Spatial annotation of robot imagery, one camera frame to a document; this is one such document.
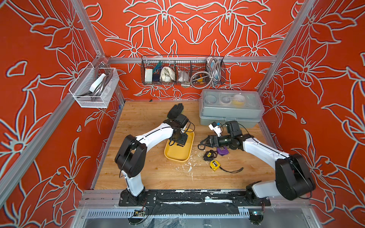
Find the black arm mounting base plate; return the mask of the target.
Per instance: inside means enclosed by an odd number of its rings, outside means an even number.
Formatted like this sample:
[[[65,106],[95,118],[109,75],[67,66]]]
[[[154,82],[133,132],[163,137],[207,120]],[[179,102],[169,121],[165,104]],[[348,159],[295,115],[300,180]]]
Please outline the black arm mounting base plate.
[[[257,198],[246,190],[143,190],[138,196],[133,196],[127,190],[121,192],[118,205],[128,206],[156,206],[165,204],[188,203],[226,203],[238,207],[269,207],[270,199]]]

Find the black yellow tape measure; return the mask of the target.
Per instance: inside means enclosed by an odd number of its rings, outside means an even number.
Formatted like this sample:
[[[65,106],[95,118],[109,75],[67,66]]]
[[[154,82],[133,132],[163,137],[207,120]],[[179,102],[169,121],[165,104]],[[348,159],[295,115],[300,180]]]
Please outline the black yellow tape measure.
[[[217,158],[217,155],[218,153],[216,151],[210,150],[204,154],[203,159],[207,162],[211,162]]]

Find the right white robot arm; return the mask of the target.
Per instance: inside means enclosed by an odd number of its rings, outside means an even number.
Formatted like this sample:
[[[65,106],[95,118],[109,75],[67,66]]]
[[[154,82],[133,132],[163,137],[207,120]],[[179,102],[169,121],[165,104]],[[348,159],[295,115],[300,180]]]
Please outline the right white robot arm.
[[[244,134],[244,126],[237,121],[228,121],[224,126],[226,135],[221,134],[221,124],[210,124],[215,134],[203,139],[198,144],[199,150],[206,147],[240,149],[259,158],[275,171],[275,180],[257,181],[246,187],[245,199],[249,204],[270,197],[282,196],[287,200],[295,200],[313,194],[316,184],[302,155],[290,155],[262,143],[250,133]]]

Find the purple tape measure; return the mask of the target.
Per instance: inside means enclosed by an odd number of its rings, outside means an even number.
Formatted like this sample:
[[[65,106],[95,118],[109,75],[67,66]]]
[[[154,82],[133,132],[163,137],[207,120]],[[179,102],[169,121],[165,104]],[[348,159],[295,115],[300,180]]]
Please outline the purple tape measure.
[[[225,156],[225,155],[229,154],[229,150],[227,149],[227,147],[223,146],[223,147],[217,148],[217,153],[220,156]]]

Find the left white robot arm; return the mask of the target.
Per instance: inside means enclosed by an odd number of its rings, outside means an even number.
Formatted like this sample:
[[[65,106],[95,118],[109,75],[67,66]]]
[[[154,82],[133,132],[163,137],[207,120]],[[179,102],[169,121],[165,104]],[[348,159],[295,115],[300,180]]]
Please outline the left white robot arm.
[[[145,187],[142,183],[141,171],[144,168],[146,154],[156,145],[168,140],[165,155],[176,161],[186,161],[190,157],[194,131],[191,122],[182,114],[176,118],[168,118],[157,128],[137,137],[128,135],[122,142],[115,163],[125,178],[126,191],[130,196],[139,198]]]

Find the yellow plastic storage tray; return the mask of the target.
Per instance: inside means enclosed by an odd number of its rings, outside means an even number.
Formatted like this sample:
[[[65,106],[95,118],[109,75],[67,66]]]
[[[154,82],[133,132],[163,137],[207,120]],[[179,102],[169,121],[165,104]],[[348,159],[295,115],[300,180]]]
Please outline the yellow plastic storage tray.
[[[172,144],[170,139],[166,143],[164,156],[175,162],[186,162],[191,155],[191,150],[194,142],[194,132],[187,133],[187,141],[184,146],[179,146],[177,143]]]

